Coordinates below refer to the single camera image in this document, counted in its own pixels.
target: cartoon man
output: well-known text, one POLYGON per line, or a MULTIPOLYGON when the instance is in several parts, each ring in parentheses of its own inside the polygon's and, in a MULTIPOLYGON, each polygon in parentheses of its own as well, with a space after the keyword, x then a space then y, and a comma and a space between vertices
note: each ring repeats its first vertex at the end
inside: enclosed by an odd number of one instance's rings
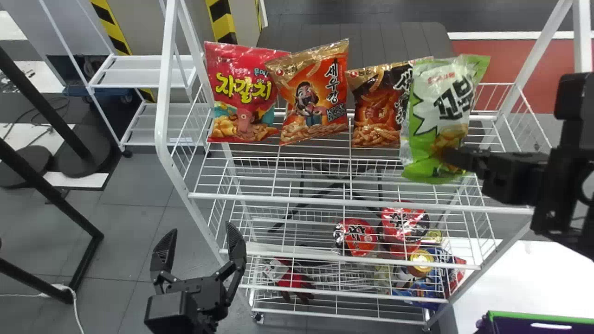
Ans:
POLYGON ((244 139, 254 136, 254 114, 246 109, 237 109, 237 135, 244 139))
POLYGON ((295 92, 296 112, 305 118, 305 124, 312 127, 316 124, 322 124, 322 116, 326 115, 326 107, 316 106, 320 101, 311 84, 303 81, 297 86, 295 92))

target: caster wheel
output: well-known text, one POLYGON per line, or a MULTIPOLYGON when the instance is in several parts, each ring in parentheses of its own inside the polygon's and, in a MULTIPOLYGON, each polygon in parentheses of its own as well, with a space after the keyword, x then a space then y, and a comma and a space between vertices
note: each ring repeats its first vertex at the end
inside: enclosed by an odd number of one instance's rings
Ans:
POLYGON ((126 94, 126 95, 122 95, 119 97, 120 102, 122 102, 125 105, 129 105, 130 103, 132 103, 132 94, 126 94))
POLYGON ((252 318, 254 318, 254 321, 257 324, 263 324, 264 323, 264 313, 260 313, 260 312, 254 313, 254 314, 252 314, 252 318))
MULTIPOLYGON (((202 148, 202 155, 205 155, 205 154, 206 154, 206 149, 202 148)), ((206 157, 210 157, 211 155, 213 155, 212 152, 208 151, 208 154, 206 155, 206 157)))

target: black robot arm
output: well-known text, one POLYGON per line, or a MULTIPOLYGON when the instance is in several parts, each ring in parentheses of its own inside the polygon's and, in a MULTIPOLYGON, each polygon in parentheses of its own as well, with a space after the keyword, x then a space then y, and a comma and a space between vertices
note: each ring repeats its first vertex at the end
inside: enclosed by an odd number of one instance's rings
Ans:
POLYGON ((171 274, 177 229, 167 233, 151 257, 151 279, 156 295, 148 299, 144 323, 154 334, 215 333, 237 293, 244 275, 246 245, 235 226, 227 226, 229 261, 210 276, 179 279, 171 274), (231 277, 229 289, 224 281, 231 277))
POLYGON ((445 149, 443 161, 475 172, 483 194, 497 201, 534 206, 531 230, 594 259, 594 201, 583 190, 594 171, 594 74, 561 77, 555 117, 563 128, 550 155, 461 147, 445 149), (588 207, 582 228, 571 225, 578 201, 588 207))

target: round black base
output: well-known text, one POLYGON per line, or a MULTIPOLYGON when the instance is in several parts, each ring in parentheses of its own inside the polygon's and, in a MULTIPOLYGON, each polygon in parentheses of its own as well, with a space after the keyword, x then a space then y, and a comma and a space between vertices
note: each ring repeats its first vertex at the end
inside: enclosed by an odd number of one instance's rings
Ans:
MULTIPOLYGON (((48 165, 52 158, 52 154, 45 147, 32 145, 17 150, 17 153, 25 158, 37 173, 43 175, 48 171, 48 165)), ((16 189, 24 188, 26 186, 27 181, 13 171, 5 162, 0 162, 0 187, 16 189)))
POLYGON ((62 151, 56 156, 58 169, 71 178, 86 177, 105 166, 111 154, 112 146, 109 140, 95 127, 77 125, 74 128, 74 133, 91 151, 91 157, 83 160, 72 147, 65 144, 62 151))

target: green snack bag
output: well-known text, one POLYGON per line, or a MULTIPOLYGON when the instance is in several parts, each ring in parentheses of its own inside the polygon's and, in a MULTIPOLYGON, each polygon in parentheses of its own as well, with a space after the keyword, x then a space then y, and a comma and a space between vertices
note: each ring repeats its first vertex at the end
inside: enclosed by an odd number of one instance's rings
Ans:
POLYGON ((400 131, 402 176, 442 184, 466 171, 440 162, 444 147, 460 147, 468 134, 476 86, 489 56, 424 59, 413 66, 408 113, 400 131))

